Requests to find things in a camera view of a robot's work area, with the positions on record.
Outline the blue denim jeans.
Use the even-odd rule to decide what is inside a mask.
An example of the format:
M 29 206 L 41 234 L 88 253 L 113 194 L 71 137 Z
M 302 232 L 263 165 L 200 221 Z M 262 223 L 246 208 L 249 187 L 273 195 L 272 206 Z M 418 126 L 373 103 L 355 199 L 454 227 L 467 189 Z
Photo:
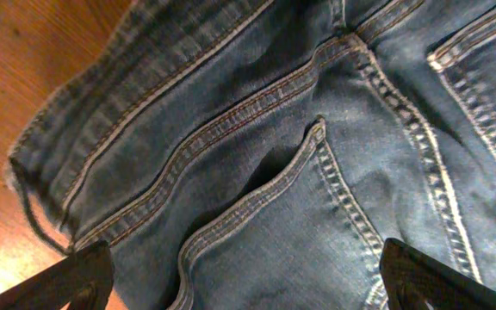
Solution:
M 383 309 L 389 238 L 496 290 L 496 0 L 137 1 L 8 181 L 132 309 Z

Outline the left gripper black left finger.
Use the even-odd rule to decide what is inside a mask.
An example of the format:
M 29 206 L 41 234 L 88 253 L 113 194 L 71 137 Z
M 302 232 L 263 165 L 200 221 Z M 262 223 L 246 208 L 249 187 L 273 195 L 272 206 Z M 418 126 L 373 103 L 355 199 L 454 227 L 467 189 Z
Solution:
M 104 310 L 114 285 L 109 244 L 97 241 L 0 294 L 0 310 Z

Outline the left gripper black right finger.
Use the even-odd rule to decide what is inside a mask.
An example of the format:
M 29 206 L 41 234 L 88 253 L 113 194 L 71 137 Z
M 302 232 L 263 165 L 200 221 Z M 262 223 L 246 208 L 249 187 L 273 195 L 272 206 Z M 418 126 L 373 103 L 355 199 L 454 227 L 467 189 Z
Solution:
M 398 239 L 385 241 L 380 274 L 390 310 L 496 310 L 496 291 Z

